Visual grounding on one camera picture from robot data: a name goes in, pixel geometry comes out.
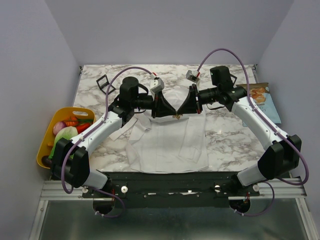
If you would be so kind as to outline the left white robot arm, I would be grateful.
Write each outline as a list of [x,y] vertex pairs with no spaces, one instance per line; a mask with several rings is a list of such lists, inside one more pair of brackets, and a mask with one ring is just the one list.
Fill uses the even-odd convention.
[[74,188],[93,188],[101,198],[111,191],[108,177],[98,170],[91,170],[89,157],[109,135],[122,128],[134,116],[135,110],[151,110],[153,117],[166,117],[176,114],[176,110],[165,100],[162,90],[164,82],[155,74],[150,75],[149,93],[140,93],[143,85],[135,77],[125,77],[119,94],[106,112],[82,133],[67,140],[57,141],[51,160],[53,175]]

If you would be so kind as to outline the white button shirt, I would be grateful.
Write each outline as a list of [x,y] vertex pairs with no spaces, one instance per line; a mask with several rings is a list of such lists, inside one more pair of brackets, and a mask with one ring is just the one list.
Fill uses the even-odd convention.
[[208,168],[205,136],[206,113],[180,118],[152,118],[150,111],[135,114],[110,135],[115,141],[131,131],[125,146],[130,168],[151,174],[186,173]]

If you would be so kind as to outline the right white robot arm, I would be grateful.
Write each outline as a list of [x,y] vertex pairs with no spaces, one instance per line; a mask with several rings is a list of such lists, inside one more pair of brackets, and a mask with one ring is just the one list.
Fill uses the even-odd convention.
[[236,77],[230,74],[228,67],[211,68],[213,87],[205,90],[198,90],[199,75],[199,71],[186,73],[186,78],[193,84],[177,111],[178,115],[200,114],[204,105],[218,102],[249,127],[265,150],[257,163],[232,176],[227,186],[234,195],[241,196],[247,192],[248,186],[279,178],[298,166],[301,139],[281,130],[247,96],[243,86],[235,86],[233,80]]

